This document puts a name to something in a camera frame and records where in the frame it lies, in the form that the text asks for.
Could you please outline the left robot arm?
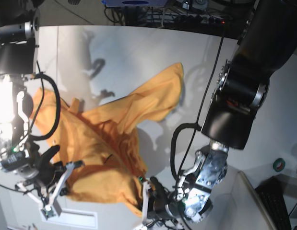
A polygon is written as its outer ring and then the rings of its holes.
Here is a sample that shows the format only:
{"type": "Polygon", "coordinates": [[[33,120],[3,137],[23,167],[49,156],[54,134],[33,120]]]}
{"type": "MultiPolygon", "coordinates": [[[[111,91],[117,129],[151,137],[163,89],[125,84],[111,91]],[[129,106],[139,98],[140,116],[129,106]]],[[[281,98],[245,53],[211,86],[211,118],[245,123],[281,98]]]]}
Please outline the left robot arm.
{"type": "Polygon", "coordinates": [[[56,160],[84,161],[68,179],[68,197],[124,203],[143,220],[200,222],[213,207],[212,188],[225,177],[228,150],[245,148],[270,77],[296,48],[297,0],[261,0],[245,37],[219,75],[203,125],[184,123],[173,134],[172,192],[155,177],[145,179],[136,126],[162,120],[178,104],[182,64],[171,65],[129,95],[87,112],[79,111],[77,99],[71,105],[63,103],[56,160]]]}

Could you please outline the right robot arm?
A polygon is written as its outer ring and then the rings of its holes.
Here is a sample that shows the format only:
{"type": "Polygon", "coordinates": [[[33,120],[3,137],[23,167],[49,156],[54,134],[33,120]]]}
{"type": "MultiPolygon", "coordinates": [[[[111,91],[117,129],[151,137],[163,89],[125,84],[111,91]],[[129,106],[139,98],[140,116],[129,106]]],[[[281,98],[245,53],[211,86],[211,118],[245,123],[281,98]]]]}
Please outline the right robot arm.
{"type": "Polygon", "coordinates": [[[56,168],[50,163],[59,151],[38,152],[37,141],[50,138],[59,125],[60,99],[53,79],[38,68],[40,0],[0,0],[0,167],[16,171],[31,184],[50,186],[56,168]],[[48,81],[55,93],[56,114],[46,134],[31,134],[41,106],[27,92],[29,79],[48,81]]]}

